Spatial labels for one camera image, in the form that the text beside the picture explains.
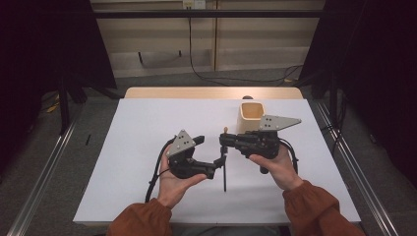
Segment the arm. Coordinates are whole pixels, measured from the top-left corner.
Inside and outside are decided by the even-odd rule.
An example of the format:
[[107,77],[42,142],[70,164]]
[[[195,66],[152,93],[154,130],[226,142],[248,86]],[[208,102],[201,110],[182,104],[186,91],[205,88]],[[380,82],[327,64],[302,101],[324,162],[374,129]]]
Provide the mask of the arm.
[[282,195],[296,235],[365,235],[340,214],[334,196],[308,181]]
[[249,158],[269,170],[276,185],[284,190],[285,211],[295,235],[365,235],[340,214],[334,196],[297,175],[286,147],[280,146],[274,159],[256,154]]
[[198,174],[188,179],[178,179],[168,169],[166,148],[159,167],[159,193],[157,199],[147,204],[132,204],[125,208],[110,224],[107,235],[172,235],[169,226],[171,210],[181,201],[192,186],[207,179]]

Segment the human hand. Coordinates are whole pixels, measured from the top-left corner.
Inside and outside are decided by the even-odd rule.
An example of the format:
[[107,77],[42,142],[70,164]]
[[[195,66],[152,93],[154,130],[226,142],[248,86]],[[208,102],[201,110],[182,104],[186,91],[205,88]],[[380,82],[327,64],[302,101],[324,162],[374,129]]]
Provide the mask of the human hand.
[[292,190],[304,183],[292,166],[288,148],[283,145],[279,146],[278,155],[274,159],[266,159],[258,154],[251,154],[249,159],[266,168],[282,190]]
[[169,169],[168,157],[166,152],[169,150],[168,146],[163,152],[159,167],[159,194],[157,200],[165,207],[173,209],[184,197],[185,192],[203,180],[207,179],[205,174],[198,174],[188,179],[178,179],[171,173],[166,171]]

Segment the wall outlet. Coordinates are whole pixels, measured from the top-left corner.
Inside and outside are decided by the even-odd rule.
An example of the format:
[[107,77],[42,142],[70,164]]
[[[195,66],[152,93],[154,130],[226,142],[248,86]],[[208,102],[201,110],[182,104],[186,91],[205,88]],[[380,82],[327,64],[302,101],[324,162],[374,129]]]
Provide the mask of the wall outlet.
[[183,9],[199,9],[206,8],[206,0],[183,0]]
[[183,0],[183,9],[194,9],[194,0]]

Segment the beige cup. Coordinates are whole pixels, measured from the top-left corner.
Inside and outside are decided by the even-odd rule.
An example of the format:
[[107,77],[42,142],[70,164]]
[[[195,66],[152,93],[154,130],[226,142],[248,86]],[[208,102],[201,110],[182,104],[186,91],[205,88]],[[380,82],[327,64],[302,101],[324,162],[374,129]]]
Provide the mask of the beige cup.
[[259,130],[261,118],[264,114],[264,106],[259,102],[243,102],[240,104],[236,126],[237,134]]

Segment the metal bracket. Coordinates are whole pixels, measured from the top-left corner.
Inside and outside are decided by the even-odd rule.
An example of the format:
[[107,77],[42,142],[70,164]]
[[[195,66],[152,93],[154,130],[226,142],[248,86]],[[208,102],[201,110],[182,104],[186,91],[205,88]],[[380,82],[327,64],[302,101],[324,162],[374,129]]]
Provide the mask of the metal bracket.
[[175,155],[176,153],[182,152],[186,149],[193,148],[196,146],[196,142],[190,137],[185,130],[181,130],[178,136],[172,143],[166,156]]
[[301,123],[301,119],[282,116],[263,115],[260,131],[279,131]]

